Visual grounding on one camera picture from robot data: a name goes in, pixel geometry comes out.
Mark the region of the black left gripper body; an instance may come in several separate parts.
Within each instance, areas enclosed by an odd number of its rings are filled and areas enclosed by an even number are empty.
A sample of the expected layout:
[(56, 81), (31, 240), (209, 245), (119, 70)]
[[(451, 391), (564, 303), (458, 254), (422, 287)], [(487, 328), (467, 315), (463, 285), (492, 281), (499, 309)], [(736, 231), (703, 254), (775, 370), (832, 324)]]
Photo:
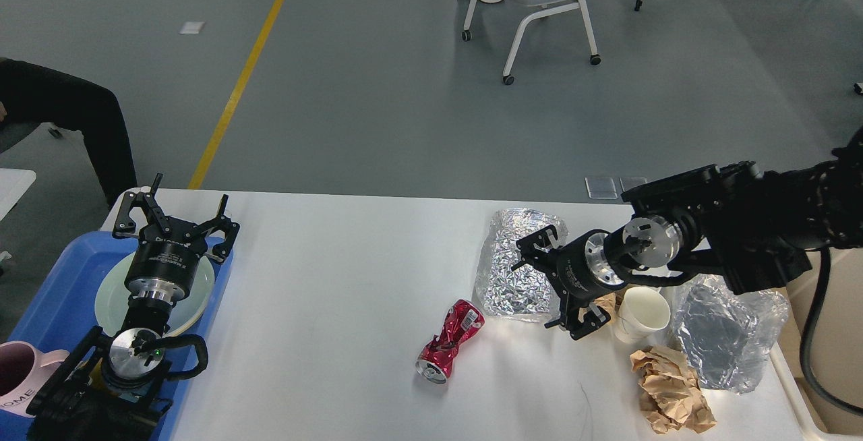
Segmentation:
[(164, 232), (148, 225), (139, 232), (138, 250), (127, 270), (125, 288), (134, 299), (156, 299), (170, 305), (191, 293), (198, 263), (208, 247), (203, 235), (179, 232), (170, 226)]

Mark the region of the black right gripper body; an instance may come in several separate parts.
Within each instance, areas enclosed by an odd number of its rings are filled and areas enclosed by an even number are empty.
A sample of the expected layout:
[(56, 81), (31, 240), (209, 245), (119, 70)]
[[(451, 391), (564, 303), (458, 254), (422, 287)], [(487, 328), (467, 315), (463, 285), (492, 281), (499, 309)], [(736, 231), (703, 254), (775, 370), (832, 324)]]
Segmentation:
[(553, 270), (574, 305), (586, 307), (592, 300), (622, 290), (626, 285), (606, 257), (607, 236), (606, 230), (589, 230), (553, 249)]

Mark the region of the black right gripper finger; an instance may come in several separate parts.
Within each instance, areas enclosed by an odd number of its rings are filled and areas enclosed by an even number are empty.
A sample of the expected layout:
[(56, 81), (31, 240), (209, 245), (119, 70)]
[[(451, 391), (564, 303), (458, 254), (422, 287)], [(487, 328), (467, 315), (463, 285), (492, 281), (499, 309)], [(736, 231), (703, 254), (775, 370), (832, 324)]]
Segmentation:
[(566, 296), (560, 300), (559, 316), (546, 322), (543, 327), (566, 330), (577, 341), (609, 324), (612, 312), (612, 308), (597, 305), (595, 301), (582, 304), (573, 296)]
[(513, 272), (529, 265), (546, 276), (557, 277), (559, 256), (559, 235), (557, 228), (549, 224), (536, 232), (515, 241), (520, 257), (511, 266)]

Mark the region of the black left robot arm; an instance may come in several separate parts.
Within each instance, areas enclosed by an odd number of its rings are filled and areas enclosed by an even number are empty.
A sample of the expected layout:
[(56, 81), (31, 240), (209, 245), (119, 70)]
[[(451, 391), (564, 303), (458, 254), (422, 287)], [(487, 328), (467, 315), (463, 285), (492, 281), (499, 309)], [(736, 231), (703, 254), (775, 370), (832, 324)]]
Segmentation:
[(206, 341), (170, 334), (170, 317), (191, 296), (198, 267), (228, 259), (240, 226), (226, 214), (228, 195), (201, 224), (165, 214), (155, 199), (161, 179), (127, 193), (113, 225), (114, 238), (138, 241), (120, 327), (92, 327), (41, 386), (27, 409), (28, 440), (148, 440), (173, 405), (163, 384), (206, 370)]

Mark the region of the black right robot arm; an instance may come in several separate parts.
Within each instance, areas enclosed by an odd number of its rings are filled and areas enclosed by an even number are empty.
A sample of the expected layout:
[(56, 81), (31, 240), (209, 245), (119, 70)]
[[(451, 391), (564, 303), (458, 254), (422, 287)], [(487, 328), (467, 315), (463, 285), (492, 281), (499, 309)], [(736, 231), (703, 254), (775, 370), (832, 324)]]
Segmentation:
[(543, 273), (560, 299), (558, 326), (574, 340), (607, 324), (598, 297), (626, 285), (675, 287), (701, 273), (724, 279), (736, 294), (788, 285), (810, 271), (809, 251), (820, 254), (816, 291), (800, 343), (799, 361), (811, 389), (839, 409), (861, 414), (823, 388), (810, 350), (823, 309), (832, 249), (859, 249), (861, 131), (832, 151), (833, 159), (807, 169), (761, 173), (755, 162), (708, 165), (626, 190), (634, 214), (609, 232), (592, 229), (558, 245), (548, 225), (516, 241), (512, 271)]

